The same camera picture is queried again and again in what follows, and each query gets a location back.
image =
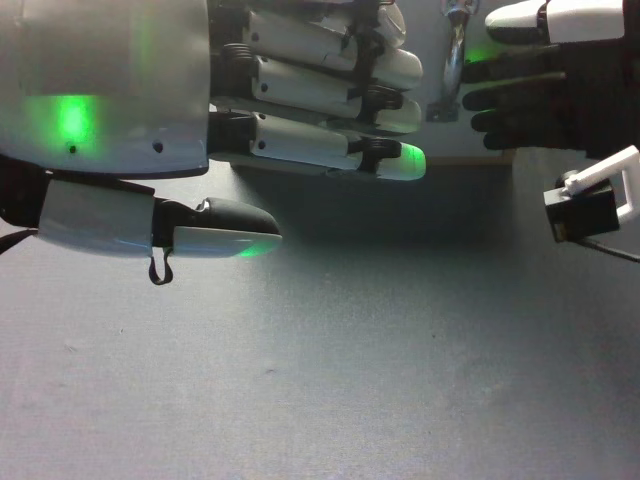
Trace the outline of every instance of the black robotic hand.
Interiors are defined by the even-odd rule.
[[[489,35],[528,46],[468,63],[472,126],[492,150],[584,150],[603,159],[640,140],[640,2],[529,0],[491,13]]]

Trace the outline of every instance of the metal bracket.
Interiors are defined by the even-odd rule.
[[[451,22],[451,39],[442,77],[440,100],[427,106],[427,122],[455,122],[469,18],[478,13],[480,0],[442,0],[442,15]]]

